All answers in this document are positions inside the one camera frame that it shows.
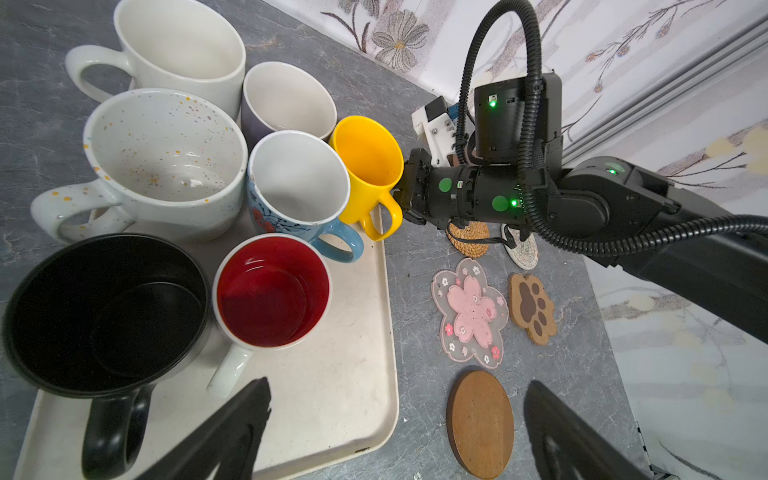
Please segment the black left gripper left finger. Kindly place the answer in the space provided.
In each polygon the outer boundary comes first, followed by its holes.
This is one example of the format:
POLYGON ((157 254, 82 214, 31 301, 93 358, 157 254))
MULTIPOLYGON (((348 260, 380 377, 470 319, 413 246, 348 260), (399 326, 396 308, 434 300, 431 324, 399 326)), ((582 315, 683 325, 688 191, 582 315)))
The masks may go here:
POLYGON ((248 383, 141 479, 249 479, 271 414, 263 377, 248 383))

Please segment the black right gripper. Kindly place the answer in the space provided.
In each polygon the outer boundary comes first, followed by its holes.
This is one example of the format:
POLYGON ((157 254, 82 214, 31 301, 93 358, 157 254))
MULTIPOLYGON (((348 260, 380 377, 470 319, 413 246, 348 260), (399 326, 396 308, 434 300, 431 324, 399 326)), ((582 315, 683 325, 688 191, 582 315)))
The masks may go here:
POLYGON ((516 169, 509 165, 434 167, 430 153, 415 148, 393 197, 406 220, 440 230, 471 221, 526 224, 516 169))

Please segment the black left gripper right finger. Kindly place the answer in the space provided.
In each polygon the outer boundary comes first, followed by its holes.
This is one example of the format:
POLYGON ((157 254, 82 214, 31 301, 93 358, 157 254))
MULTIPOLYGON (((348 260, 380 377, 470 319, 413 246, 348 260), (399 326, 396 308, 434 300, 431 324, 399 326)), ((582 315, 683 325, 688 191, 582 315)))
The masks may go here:
POLYGON ((538 380, 528 385, 524 419, 541 479, 647 477, 538 380))

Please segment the rattan woven round coaster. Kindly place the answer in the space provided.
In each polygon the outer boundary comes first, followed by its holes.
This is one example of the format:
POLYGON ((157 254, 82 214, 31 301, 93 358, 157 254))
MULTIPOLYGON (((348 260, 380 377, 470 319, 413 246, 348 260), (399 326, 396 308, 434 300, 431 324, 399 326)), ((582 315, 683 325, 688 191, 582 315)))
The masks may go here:
POLYGON ((450 223, 446 236, 454 248, 465 257, 476 259, 484 256, 489 250, 486 243, 478 243, 478 240, 490 238, 489 227, 484 222, 472 221, 464 228, 450 223))

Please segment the cream woven round coaster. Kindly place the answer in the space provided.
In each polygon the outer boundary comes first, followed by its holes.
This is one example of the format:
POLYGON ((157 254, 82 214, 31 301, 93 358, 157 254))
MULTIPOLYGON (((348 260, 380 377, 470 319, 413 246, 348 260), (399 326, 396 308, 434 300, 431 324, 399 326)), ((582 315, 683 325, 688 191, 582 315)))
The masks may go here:
POLYGON ((533 270, 539 261, 539 251, 535 237, 529 234, 525 239, 521 237, 519 230, 512 229, 507 224, 500 226, 500 233, 504 240, 510 240, 514 247, 505 247, 505 250, 511 260, 522 270, 533 270))

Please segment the light brown cork coaster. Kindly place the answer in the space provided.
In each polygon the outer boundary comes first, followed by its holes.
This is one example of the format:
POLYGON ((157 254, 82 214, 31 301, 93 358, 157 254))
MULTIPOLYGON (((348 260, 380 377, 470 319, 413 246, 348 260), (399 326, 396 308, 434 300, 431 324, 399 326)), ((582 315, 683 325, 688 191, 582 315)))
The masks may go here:
POLYGON ((446 407, 451 449, 479 479, 496 479, 514 447, 514 414, 499 380, 483 370, 466 371, 454 383, 446 407))

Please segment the brown paw shaped coaster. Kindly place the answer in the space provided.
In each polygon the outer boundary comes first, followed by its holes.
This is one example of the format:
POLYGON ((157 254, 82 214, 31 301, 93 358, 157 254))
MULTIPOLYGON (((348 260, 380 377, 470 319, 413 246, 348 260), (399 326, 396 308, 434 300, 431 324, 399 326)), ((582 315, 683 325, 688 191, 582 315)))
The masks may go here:
POLYGON ((542 282, 533 275, 512 275, 509 297, 510 318, 527 332, 534 344, 546 346, 557 333, 557 326, 555 305, 542 282))

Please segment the pink flower shaped coaster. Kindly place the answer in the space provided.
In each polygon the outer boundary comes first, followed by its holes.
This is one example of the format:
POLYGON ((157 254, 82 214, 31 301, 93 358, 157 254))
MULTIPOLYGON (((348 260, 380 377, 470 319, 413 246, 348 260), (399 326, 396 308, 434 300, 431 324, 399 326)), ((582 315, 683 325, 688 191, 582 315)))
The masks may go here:
POLYGON ((504 294, 489 285, 482 266, 466 257, 455 269, 437 272, 431 294, 442 314, 440 341, 450 359, 498 368, 504 357, 501 332, 509 320, 508 304, 504 294))

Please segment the yellow mug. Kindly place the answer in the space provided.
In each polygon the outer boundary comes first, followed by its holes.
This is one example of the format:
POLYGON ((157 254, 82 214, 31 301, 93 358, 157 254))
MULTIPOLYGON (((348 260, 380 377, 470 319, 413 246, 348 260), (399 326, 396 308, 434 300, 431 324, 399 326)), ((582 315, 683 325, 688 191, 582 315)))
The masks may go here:
POLYGON ((401 180, 404 157, 393 135, 380 123, 364 116, 348 116, 335 127, 330 146, 343 161, 350 179, 350 197, 340 220, 358 223, 373 241, 390 237, 403 222, 403 211, 391 190, 401 180), (391 225, 377 230, 372 212, 383 206, 391 225))

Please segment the black mug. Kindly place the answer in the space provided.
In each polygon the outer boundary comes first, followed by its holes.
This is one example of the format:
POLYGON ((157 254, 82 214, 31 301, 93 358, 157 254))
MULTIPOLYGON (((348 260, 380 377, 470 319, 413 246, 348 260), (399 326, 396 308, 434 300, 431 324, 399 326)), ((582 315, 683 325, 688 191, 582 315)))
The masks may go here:
POLYGON ((153 391, 201 351, 210 308, 198 261, 138 233, 70 245, 16 288, 3 318, 3 346, 31 384, 90 401, 84 477, 113 479, 134 465, 153 391))

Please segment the blue floral mug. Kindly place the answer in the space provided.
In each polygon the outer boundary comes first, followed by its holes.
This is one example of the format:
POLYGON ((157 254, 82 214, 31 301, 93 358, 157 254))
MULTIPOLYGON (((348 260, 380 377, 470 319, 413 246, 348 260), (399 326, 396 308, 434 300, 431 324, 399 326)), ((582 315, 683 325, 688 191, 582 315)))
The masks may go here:
POLYGON ((259 234, 293 235, 340 263, 362 256, 361 236, 340 220, 351 192, 347 169, 323 140, 296 130, 265 136, 250 153, 246 188, 259 234))

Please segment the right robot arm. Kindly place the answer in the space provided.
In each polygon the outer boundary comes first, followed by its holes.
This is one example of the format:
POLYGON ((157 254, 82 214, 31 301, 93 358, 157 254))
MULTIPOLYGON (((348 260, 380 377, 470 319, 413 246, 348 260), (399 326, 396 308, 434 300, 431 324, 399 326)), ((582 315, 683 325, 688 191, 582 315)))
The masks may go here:
POLYGON ((534 133, 533 167, 519 172, 523 79, 480 87, 468 159, 435 167, 411 152, 394 198, 404 217, 444 230, 472 221, 503 226, 671 291, 758 340, 767 337, 767 220, 735 215, 666 177, 611 156, 561 164, 555 125, 561 82, 548 73, 534 133))

